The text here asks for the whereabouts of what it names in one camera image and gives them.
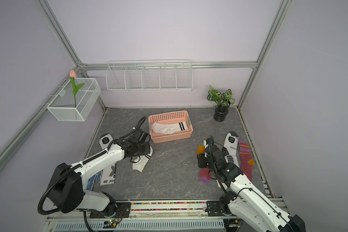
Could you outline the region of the white sock two black stripes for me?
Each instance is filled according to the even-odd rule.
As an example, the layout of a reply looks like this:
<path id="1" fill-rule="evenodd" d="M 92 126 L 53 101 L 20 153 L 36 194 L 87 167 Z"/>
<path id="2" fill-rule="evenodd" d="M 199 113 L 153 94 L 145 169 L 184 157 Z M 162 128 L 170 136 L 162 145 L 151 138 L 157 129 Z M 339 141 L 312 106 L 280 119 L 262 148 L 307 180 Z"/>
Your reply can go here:
<path id="1" fill-rule="evenodd" d="M 174 124 L 160 124 L 157 122 L 154 122 L 152 124 L 153 132 L 167 134 L 167 135 L 171 135 L 180 131 L 185 131 L 187 129 L 188 129 L 188 126 L 185 121 L 174 123 Z"/>

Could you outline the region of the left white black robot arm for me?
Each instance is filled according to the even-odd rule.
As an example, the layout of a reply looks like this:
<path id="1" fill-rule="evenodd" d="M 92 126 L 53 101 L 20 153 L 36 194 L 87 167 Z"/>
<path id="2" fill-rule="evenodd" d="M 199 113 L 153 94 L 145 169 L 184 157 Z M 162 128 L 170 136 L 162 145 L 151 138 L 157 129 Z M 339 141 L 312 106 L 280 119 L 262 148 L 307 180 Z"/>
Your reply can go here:
<path id="1" fill-rule="evenodd" d="M 135 161 L 152 154 L 151 136 L 142 129 L 134 129 L 127 136 L 112 138 L 105 134 L 100 138 L 101 152 L 72 165 L 58 165 L 49 185 L 37 206 L 40 215 L 55 212 L 69 213 L 74 210 L 94 210 L 104 217 L 116 214 L 116 200 L 105 192 L 88 190 L 89 180 L 99 171 L 120 160 Z"/>

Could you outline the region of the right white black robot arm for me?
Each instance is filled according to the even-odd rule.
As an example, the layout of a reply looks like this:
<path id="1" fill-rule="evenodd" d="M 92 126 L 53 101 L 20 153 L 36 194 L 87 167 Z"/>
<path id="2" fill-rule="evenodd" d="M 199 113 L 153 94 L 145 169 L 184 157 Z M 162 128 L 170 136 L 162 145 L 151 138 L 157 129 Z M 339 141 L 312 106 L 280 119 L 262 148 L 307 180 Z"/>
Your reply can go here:
<path id="1" fill-rule="evenodd" d="M 220 200 L 224 214 L 240 217 L 257 232 L 305 232 L 304 221 L 291 216 L 259 191 L 246 174 L 225 159 L 226 150 L 215 145 L 212 136 L 204 140 L 204 152 L 199 154 L 199 168 L 208 168 L 224 192 Z"/>

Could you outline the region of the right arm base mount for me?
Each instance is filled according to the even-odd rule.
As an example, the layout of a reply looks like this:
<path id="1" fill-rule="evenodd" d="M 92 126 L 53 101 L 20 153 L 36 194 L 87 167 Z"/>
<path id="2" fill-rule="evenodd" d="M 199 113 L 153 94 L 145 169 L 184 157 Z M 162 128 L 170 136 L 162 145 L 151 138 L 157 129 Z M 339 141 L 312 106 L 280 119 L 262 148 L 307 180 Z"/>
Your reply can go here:
<path id="1" fill-rule="evenodd" d="M 226 194 L 223 194 L 218 200 L 210 200 L 206 202 L 205 212 L 209 217 L 220 216 L 236 216 L 228 208 L 228 204 L 231 202 L 231 198 Z"/>

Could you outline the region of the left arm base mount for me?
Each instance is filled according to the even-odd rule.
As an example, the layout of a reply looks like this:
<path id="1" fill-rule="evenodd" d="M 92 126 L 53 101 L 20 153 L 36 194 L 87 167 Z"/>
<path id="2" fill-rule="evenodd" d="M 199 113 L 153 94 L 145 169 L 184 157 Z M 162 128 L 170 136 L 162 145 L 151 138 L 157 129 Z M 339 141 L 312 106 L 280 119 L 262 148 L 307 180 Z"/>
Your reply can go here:
<path id="1" fill-rule="evenodd" d="M 116 202 L 107 206 L 104 211 L 92 210 L 90 218 L 128 218 L 131 210 L 131 202 Z"/>

